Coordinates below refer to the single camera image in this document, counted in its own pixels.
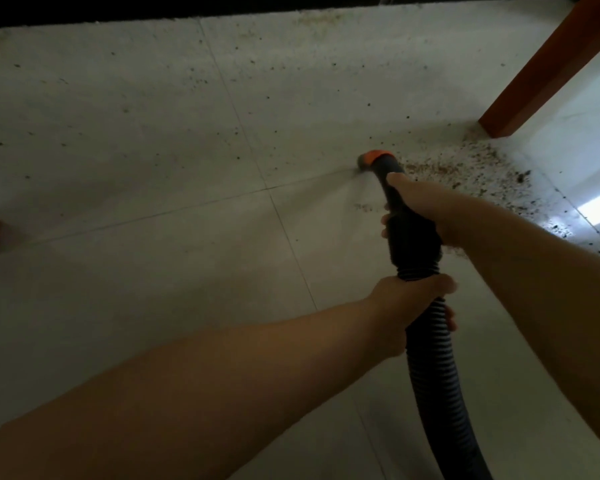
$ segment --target vacuum cleaner handle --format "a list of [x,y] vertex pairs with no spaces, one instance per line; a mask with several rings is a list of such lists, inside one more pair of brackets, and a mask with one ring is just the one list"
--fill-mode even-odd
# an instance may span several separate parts
[[[375,150],[358,159],[384,190],[392,217],[387,222],[391,261],[398,277],[416,281],[439,273],[441,240],[435,224],[408,208],[387,174],[403,173],[391,153]],[[435,299],[407,329],[409,375],[431,450],[445,480],[492,480],[464,405],[445,317]]]

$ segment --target person's left arm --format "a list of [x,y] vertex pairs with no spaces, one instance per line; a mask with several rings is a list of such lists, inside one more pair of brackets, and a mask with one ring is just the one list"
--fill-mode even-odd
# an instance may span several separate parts
[[0,480],[226,478],[403,353],[408,323],[454,288],[385,278],[354,303],[153,349],[1,427]]

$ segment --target person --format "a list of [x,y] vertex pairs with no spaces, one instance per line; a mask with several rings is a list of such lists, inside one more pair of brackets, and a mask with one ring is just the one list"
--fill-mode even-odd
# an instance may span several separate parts
[[[464,250],[600,437],[600,257],[438,184],[396,173],[388,182],[444,243]],[[354,303],[153,349],[3,425],[0,479],[226,478],[404,353],[405,327],[455,289],[445,274],[389,277]],[[456,326],[451,314],[448,325]]]

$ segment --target tiled floor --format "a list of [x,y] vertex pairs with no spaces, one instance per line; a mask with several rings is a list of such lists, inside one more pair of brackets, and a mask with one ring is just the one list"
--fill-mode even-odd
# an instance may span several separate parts
[[[353,170],[370,148],[600,253],[574,208],[600,193],[600,56],[514,137],[475,126],[570,7],[0,30],[0,424],[201,326],[363,296],[393,272],[382,193]],[[456,359],[494,477],[600,479],[599,441],[471,264],[442,268],[460,283]],[[404,359],[235,478],[440,478]]]

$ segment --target orange nozzle tip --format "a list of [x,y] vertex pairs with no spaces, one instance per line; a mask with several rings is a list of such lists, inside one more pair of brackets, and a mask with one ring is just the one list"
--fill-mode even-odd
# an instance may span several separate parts
[[362,161],[365,165],[371,166],[371,163],[376,161],[376,159],[380,158],[382,155],[389,155],[395,158],[392,152],[387,152],[385,150],[371,150],[370,152],[367,152],[364,155],[362,155]]

